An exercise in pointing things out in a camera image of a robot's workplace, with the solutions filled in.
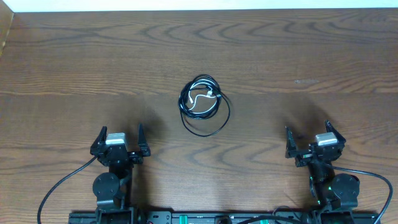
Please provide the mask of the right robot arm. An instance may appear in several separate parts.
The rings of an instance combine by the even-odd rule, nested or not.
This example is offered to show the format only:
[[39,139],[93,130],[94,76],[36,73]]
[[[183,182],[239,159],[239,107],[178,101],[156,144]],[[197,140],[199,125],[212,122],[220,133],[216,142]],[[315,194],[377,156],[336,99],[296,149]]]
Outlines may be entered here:
[[325,121],[326,132],[317,134],[307,149],[299,149],[292,131],[286,128],[286,158],[294,158],[297,167],[307,167],[310,191],[318,207],[303,216],[304,223],[354,223],[352,209],[358,206],[359,179],[350,174],[336,174],[332,162],[343,152],[346,139]]

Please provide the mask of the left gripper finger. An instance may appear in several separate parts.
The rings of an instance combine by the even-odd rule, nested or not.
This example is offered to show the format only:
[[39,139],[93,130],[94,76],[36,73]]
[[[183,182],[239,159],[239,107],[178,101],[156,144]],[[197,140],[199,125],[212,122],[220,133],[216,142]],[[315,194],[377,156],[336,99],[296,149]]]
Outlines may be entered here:
[[140,148],[140,152],[143,156],[149,156],[150,155],[150,147],[147,143],[146,137],[144,135],[144,129],[143,125],[140,123],[138,125],[138,139],[137,139],[137,144]]
[[92,144],[92,150],[98,150],[106,141],[107,127],[103,126],[99,135]]

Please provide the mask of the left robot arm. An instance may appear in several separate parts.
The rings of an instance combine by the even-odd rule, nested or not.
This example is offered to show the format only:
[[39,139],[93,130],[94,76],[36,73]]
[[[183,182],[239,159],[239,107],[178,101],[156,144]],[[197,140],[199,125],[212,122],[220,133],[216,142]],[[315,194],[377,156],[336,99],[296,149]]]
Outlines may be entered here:
[[95,223],[145,223],[139,209],[129,204],[132,169],[151,155],[144,136],[143,125],[138,126],[138,151],[128,151],[125,133],[107,133],[101,128],[90,147],[90,154],[109,171],[97,176],[93,182],[96,196]]

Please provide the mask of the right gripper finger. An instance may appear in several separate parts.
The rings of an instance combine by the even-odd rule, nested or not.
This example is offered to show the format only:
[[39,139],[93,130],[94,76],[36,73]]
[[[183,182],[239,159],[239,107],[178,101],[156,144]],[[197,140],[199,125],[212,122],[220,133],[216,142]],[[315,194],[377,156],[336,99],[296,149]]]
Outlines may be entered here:
[[289,127],[285,127],[286,136],[287,136],[287,143],[286,143],[286,157],[295,157],[297,154],[297,145],[295,143],[292,131]]
[[339,143],[346,143],[346,139],[333,127],[328,119],[325,120],[325,128],[328,133],[333,133],[335,135]]

